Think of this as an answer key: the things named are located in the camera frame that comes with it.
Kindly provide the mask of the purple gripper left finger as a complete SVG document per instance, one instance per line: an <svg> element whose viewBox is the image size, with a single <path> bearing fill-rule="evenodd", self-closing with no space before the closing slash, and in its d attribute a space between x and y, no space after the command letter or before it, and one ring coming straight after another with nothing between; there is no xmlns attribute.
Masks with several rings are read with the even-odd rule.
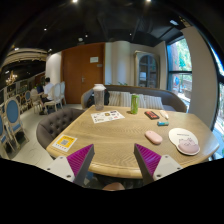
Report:
<svg viewBox="0 0 224 224"><path fill-rule="evenodd" d="M76 185L82 186L94 154L94 145L91 144L67 157L57 157L46 170Z"/></svg>

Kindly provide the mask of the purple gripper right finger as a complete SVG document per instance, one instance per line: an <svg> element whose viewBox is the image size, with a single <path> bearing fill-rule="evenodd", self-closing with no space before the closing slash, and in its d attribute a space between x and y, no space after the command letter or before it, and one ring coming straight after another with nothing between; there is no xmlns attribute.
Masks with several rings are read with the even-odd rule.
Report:
<svg viewBox="0 0 224 224"><path fill-rule="evenodd" d="M159 155L139 144L134 145L134 155L145 185L182 169L171 156Z"/></svg>

